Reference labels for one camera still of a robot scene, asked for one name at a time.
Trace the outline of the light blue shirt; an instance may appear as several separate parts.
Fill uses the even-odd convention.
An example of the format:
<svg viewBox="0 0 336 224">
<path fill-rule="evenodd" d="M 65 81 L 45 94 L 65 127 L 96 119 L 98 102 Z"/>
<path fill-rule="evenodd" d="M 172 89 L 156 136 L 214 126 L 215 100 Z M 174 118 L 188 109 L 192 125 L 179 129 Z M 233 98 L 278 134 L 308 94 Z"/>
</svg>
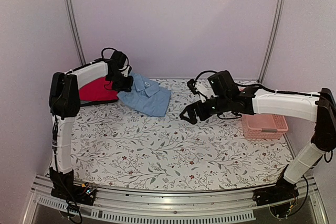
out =
<svg viewBox="0 0 336 224">
<path fill-rule="evenodd" d="M 141 74 L 132 72 L 130 76 L 133 77 L 131 91 L 118 92 L 118 99 L 137 112 L 153 117 L 164 117 L 169 107 L 171 90 Z"/>
</svg>

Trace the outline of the red t-shirt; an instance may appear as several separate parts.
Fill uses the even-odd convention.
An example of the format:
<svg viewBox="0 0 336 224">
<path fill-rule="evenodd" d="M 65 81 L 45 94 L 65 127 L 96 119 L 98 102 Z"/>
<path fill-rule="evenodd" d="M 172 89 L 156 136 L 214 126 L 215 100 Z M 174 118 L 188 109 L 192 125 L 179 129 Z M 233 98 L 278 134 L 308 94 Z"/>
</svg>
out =
<svg viewBox="0 0 336 224">
<path fill-rule="evenodd" d="M 112 88 L 112 82 L 107 81 L 105 77 L 92 81 L 79 89 L 79 98 L 111 97 L 117 94 L 118 92 Z"/>
</svg>

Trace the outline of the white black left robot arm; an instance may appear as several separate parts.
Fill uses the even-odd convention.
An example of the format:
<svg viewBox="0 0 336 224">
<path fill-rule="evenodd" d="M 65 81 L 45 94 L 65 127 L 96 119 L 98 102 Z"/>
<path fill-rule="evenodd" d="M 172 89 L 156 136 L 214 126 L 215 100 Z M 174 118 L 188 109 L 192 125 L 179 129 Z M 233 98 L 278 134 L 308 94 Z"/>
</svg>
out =
<svg viewBox="0 0 336 224">
<path fill-rule="evenodd" d="M 67 72 L 53 74 L 49 107 L 53 120 L 52 152 L 50 178 L 54 188 L 67 200 L 78 195 L 73 181 L 71 164 L 71 133 L 80 107 L 80 88 L 100 78 L 112 83 L 115 91 L 130 92 L 133 77 L 128 57 L 121 51 L 108 47 L 101 51 L 101 57 Z"/>
</svg>

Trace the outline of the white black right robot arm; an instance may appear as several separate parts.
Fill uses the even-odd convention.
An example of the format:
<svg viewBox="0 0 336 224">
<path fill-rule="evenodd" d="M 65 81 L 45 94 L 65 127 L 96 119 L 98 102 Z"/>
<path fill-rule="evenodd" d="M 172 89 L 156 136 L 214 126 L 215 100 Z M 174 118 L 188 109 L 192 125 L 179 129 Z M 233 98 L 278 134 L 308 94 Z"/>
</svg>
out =
<svg viewBox="0 0 336 224">
<path fill-rule="evenodd" d="M 328 88 L 300 92 L 270 89 L 261 83 L 239 84 L 227 70 L 207 70 L 205 87 L 200 76 L 189 79 L 187 87 L 199 100 L 187 105 L 180 118 L 190 124 L 206 121 L 226 112 L 242 115 L 282 116 L 285 120 L 305 120 L 314 124 L 312 136 L 279 176 L 271 190 L 276 201 L 284 200 L 304 174 L 326 153 L 335 150 L 335 98 Z"/>
</svg>

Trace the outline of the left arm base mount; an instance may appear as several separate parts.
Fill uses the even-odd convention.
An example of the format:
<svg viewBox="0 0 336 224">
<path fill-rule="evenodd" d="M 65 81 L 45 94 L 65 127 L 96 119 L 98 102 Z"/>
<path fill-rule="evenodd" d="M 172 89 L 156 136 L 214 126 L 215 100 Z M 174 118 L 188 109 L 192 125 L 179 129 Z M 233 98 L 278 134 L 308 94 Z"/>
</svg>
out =
<svg viewBox="0 0 336 224">
<path fill-rule="evenodd" d="M 96 199 L 97 188 L 95 186 L 84 183 L 82 185 L 70 184 L 66 185 L 61 182 L 53 182 L 51 195 L 56 198 L 73 201 L 77 204 L 93 206 Z"/>
</svg>

